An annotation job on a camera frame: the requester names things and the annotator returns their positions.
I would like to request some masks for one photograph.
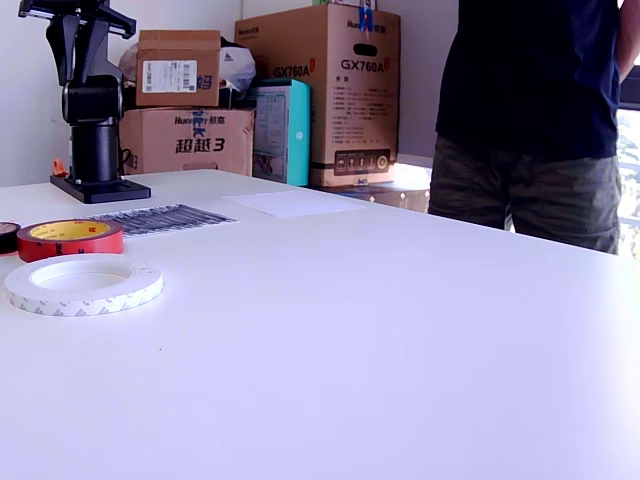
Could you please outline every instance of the person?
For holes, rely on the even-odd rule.
[[[429,213],[617,253],[640,0],[459,0]]]

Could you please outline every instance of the orange object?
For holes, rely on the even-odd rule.
[[[28,263],[62,255],[123,250],[122,226],[111,221],[65,220],[33,225],[18,232],[18,254]]]
[[[64,163],[59,158],[53,161],[53,175],[55,177],[67,177],[69,175],[64,169]]]

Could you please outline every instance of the tape roll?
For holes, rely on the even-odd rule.
[[[116,222],[65,220],[23,228],[18,254],[25,262],[79,253],[122,253],[124,231]]]
[[[164,278],[151,263],[124,255],[71,255],[30,263],[5,280],[7,300],[25,312],[85,317],[122,312],[150,302]]]
[[[20,225],[0,222],[0,255],[18,250]]]

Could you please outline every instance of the camouflage pants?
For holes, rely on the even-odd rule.
[[[617,254],[620,197],[616,157],[549,161],[440,137],[429,213]]]

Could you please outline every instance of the white tape roll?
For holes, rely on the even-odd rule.
[[[30,263],[5,280],[7,299],[39,315],[84,317],[144,305],[162,292],[158,267],[123,255],[70,255]]]

